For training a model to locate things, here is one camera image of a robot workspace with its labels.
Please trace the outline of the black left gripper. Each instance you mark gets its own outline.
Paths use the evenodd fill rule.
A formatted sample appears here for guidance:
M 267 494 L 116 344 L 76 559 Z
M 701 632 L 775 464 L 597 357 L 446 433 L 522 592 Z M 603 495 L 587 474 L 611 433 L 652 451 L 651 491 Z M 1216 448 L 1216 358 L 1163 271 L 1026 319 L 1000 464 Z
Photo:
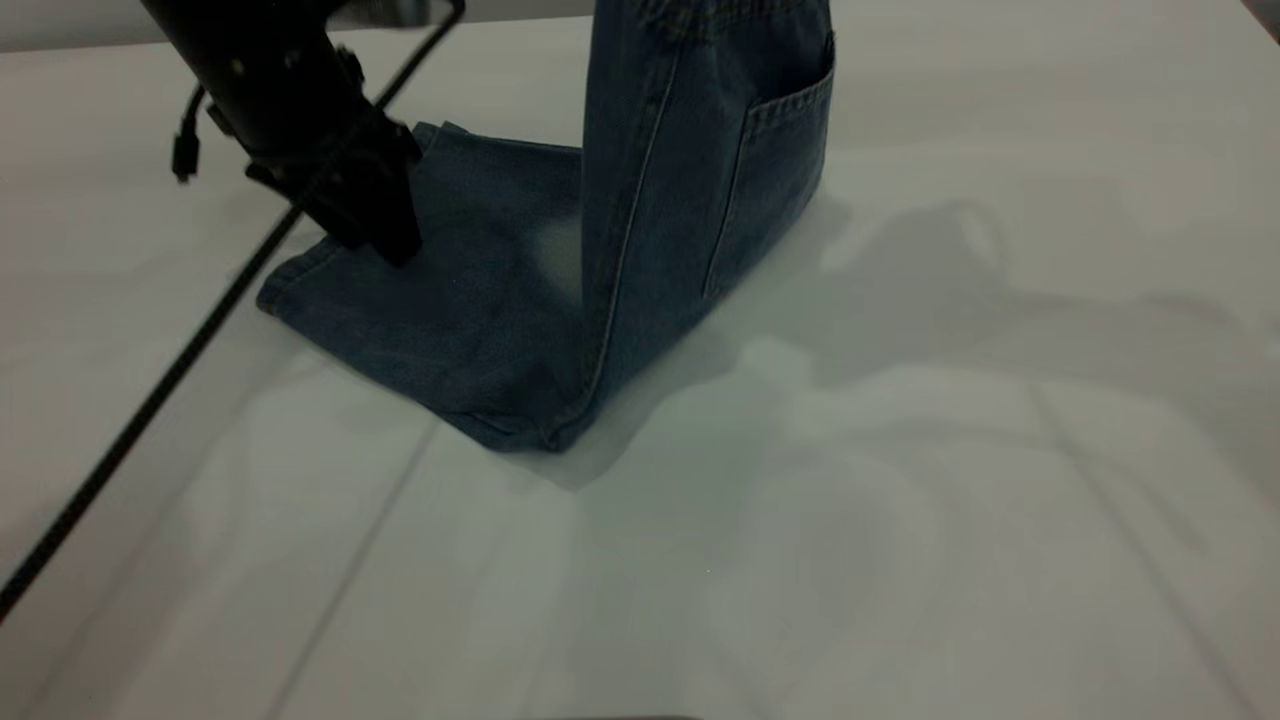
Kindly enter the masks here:
M 366 100 L 214 104 L 210 117 L 250 156 L 246 176 L 302 210 L 348 250 L 404 266 L 422 247 L 410 176 L 422 151 Z

